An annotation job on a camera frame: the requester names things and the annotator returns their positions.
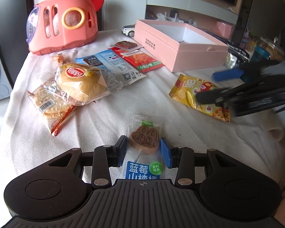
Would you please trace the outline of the brown cartoon cookie packet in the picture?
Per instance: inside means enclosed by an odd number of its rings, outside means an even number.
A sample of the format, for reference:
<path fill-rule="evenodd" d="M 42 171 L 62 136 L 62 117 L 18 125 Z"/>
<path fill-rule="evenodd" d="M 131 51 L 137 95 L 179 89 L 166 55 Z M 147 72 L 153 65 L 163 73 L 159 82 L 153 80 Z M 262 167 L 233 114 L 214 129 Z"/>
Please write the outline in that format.
<path fill-rule="evenodd" d="M 132 115 L 129 118 L 130 146 L 146 155 L 156 154 L 160 148 L 162 120 L 158 117 Z"/>

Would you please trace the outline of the white table cloth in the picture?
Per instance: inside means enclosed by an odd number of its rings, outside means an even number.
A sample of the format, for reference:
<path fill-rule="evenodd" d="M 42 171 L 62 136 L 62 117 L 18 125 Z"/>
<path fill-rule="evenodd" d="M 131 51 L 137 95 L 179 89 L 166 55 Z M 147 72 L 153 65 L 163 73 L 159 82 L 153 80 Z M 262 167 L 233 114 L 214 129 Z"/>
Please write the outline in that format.
<path fill-rule="evenodd" d="M 216 148 L 279 181 L 285 179 L 285 144 L 268 133 L 267 111 L 220 121 L 171 99 L 178 74 L 165 67 L 97 102 L 78 107 L 52 136 L 27 96 L 54 71 L 49 55 L 28 54 L 17 76 L 0 134 L 1 176 L 6 182 L 73 147 L 92 151 L 127 134 L 135 115 L 156 118 L 174 146 L 196 152 Z"/>

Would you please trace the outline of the pink toy carrier case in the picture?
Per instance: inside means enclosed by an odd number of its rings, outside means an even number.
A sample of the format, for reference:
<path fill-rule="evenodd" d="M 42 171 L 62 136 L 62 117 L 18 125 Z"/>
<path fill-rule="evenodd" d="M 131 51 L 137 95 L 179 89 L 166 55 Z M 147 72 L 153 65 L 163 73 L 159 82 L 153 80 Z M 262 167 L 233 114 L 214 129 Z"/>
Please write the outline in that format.
<path fill-rule="evenodd" d="M 29 51 L 45 55 L 81 47 L 98 33 L 97 12 L 104 0 L 43 0 L 26 24 Z"/>

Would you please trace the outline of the pink cardboard box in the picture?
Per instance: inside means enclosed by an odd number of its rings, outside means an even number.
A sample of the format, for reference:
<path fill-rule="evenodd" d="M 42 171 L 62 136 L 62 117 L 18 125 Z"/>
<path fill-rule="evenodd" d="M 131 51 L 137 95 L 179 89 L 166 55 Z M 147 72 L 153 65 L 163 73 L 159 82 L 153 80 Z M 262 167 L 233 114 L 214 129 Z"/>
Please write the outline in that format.
<path fill-rule="evenodd" d="M 136 21 L 134 40 L 172 73 L 220 67 L 229 48 L 200 29 L 169 21 Z"/>

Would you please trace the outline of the small brown bar packet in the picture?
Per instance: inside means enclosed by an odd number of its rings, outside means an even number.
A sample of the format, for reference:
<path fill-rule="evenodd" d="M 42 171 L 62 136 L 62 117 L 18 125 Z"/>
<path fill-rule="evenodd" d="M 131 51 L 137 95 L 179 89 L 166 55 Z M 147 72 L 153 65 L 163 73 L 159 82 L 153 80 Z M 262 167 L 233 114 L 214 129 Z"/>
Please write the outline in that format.
<path fill-rule="evenodd" d="M 118 49 L 122 49 L 127 52 L 143 48 L 142 45 L 130 41 L 119 41 L 115 44 L 110 45 L 109 47 L 116 47 Z"/>

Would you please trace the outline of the rice cracker packet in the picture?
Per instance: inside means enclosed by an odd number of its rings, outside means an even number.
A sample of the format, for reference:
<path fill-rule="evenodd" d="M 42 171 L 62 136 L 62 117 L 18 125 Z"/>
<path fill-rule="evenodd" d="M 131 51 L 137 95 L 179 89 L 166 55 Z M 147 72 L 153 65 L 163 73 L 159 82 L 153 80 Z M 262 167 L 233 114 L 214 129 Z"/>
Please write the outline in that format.
<path fill-rule="evenodd" d="M 57 136 L 60 126 L 67 120 L 76 106 L 67 103 L 56 93 L 54 78 L 48 79 L 32 92 L 27 91 L 29 100 L 47 122 L 52 136 Z"/>

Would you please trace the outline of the glass snack jar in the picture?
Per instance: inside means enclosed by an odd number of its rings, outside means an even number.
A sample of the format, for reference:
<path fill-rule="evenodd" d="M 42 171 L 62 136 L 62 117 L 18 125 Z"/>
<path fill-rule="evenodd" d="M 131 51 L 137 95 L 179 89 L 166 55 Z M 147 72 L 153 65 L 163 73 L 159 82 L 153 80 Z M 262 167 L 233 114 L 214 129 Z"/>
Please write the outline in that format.
<path fill-rule="evenodd" d="M 278 40 L 277 36 L 275 36 L 273 40 L 260 37 L 257 40 L 256 45 L 269 53 L 270 60 L 282 62 L 285 60 L 285 51 L 279 46 Z"/>

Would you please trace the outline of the light blue snack packet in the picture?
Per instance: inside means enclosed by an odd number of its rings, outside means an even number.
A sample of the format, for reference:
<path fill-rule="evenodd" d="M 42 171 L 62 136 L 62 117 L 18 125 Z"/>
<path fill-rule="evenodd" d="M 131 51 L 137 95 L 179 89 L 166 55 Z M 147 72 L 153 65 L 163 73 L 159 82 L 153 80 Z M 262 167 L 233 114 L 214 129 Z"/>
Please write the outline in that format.
<path fill-rule="evenodd" d="M 76 58 L 76 62 L 105 70 L 121 81 L 124 86 L 129 86 L 147 77 L 111 49 L 87 57 Z"/>

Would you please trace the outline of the blue cup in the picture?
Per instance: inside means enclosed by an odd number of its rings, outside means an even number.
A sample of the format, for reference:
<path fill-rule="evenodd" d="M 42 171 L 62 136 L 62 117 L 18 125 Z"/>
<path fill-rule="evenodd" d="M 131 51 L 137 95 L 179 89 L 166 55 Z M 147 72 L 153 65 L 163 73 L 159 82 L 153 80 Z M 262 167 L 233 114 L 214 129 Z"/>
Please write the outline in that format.
<path fill-rule="evenodd" d="M 250 62 L 260 62 L 260 61 L 265 61 L 269 59 L 270 59 L 269 52 L 258 45 L 254 49 Z"/>

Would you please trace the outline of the white shelf unit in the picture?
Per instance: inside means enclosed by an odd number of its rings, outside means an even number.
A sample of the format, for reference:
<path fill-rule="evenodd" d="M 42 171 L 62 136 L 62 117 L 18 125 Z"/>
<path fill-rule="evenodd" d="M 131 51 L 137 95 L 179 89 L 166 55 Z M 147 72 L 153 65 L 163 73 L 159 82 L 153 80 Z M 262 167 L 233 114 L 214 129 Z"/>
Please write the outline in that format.
<path fill-rule="evenodd" d="M 147 0 L 147 5 L 194 13 L 198 26 L 230 39 L 239 18 L 242 0 L 229 4 L 222 0 Z"/>

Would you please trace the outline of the round bun in wrapper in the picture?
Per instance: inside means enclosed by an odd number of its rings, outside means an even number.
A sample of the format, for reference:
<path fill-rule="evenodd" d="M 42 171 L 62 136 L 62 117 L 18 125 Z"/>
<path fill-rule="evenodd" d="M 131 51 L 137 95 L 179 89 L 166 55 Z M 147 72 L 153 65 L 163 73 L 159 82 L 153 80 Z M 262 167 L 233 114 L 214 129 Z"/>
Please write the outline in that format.
<path fill-rule="evenodd" d="M 66 63 L 57 68 L 53 88 L 67 103 L 87 105 L 123 87 L 108 71 L 97 66 Z"/>

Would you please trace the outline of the white toy car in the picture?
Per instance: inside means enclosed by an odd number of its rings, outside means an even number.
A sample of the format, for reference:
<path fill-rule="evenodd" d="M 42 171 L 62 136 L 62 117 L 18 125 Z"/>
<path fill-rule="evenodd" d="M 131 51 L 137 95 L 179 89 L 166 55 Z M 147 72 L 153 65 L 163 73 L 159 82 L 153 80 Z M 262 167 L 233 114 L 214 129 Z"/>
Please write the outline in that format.
<path fill-rule="evenodd" d="M 132 38 L 135 35 L 135 24 L 122 26 L 121 31 L 124 35 Z"/>

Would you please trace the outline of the small orange pastry packet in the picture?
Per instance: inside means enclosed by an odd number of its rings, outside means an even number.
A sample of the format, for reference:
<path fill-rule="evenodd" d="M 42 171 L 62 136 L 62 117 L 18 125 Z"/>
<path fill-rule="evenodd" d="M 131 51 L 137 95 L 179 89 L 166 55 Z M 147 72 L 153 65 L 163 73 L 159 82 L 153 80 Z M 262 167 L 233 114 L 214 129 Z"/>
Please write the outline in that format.
<path fill-rule="evenodd" d="M 57 65 L 62 65 L 65 62 L 65 59 L 62 54 L 58 54 L 56 56 L 52 57 L 52 60 L 57 64 Z"/>

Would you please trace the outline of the red spicy snack packet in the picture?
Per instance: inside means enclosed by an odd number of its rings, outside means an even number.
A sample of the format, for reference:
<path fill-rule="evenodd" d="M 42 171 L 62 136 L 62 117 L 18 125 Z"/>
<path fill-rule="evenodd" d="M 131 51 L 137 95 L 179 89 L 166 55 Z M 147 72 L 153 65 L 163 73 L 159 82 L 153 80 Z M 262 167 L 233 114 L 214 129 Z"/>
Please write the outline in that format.
<path fill-rule="evenodd" d="M 164 66 L 160 61 L 156 60 L 152 56 L 149 56 L 139 49 L 136 49 L 134 51 L 125 51 L 117 47 L 111 47 L 109 49 L 111 49 L 122 59 L 126 60 L 129 64 L 131 64 L 131 66 L 135 67 L 141 73 L 147 73 Z"/>

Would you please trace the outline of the black printed bag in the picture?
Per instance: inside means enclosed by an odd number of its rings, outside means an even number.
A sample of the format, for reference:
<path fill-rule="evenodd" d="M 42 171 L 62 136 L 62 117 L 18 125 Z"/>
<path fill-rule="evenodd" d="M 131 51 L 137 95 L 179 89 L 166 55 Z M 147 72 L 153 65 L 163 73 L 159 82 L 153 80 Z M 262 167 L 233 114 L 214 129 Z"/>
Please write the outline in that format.
<path fill-rule="evenodd" d="M 250 56 L 244 49 L 240 48 L 239 46 L 230 41 L 227 41 L 226 45 L 229 48 L 226 60 L 224 62 L 225 67 L 232 69 L 249 62 Z"/>

